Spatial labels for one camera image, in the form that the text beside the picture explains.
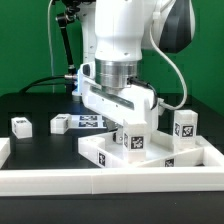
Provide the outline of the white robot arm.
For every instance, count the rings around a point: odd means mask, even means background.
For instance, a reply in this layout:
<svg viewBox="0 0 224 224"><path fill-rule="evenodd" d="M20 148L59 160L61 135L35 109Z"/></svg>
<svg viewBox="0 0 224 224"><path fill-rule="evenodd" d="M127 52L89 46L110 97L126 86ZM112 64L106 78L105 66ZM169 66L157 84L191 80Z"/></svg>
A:
<svg viewBox="0 0 224 224"><path fill-rule="evenodd" d="M127 128L135 121L158 128L161 102L139 80L143 50L162 57L192 41L191 0L62 0L56 17L64 41L73 95L84 105Z"/></svg>

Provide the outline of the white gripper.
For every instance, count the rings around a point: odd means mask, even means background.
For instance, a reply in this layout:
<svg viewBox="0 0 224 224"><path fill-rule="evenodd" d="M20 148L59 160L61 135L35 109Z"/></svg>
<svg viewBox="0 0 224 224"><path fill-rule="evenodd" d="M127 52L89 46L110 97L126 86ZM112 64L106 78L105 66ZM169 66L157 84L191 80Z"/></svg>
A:
<svg viewBox="0 0 224 224"><path fill-rule="evenodd" d="M158 128L158 98L153 90L131 84L120 90L104 90L95 82L95 63L82 64L78 71L84 106L123 126L126 120L146 122Z"/></svg>

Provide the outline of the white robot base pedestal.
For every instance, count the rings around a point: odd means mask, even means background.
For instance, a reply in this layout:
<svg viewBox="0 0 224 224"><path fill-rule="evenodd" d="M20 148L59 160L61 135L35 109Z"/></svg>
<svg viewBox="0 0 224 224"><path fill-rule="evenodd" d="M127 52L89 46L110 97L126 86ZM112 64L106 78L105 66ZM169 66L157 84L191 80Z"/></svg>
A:
<svg viewBox="0 0 224 224"><path fill-rule="evenodd" d="M84 102L90 92L90 87L95 81L95 3L82 4L78 19L81 23L83 40L83 62L77 71L77 79L74 82L75 89L72 92L76 101Z"/></svg>

